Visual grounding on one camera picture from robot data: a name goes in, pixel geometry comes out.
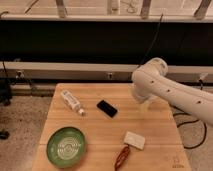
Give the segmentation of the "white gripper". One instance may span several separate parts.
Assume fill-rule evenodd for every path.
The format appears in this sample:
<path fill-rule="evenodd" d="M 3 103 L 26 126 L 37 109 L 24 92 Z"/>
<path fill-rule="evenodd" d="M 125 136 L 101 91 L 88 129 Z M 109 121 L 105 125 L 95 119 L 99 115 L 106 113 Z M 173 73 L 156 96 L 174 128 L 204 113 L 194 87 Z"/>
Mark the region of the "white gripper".
<path fill-rule="evenodd" d="M 136 85 L 133 85 L 131 88 L 131 93 L 133 98 L 140 103 L 140 111 L 146 113 L 149 110 L 150 103 L 146 101 L 152 101 L 155 99 L 155 96 L 150 93 L 148 90 L 141 90 Z"/>

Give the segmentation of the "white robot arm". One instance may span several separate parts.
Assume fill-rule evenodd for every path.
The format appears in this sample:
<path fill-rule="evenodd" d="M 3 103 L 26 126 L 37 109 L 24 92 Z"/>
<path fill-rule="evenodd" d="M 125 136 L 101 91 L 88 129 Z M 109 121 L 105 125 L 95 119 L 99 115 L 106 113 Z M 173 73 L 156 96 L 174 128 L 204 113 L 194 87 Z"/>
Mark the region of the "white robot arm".
<path fill-rule="evenodd" d="M 132 73 L 132 95 L 143 103 L 156 95 L 213 126 L 213 94 L 166 78 L 167 63 L 152 58 Z"/>

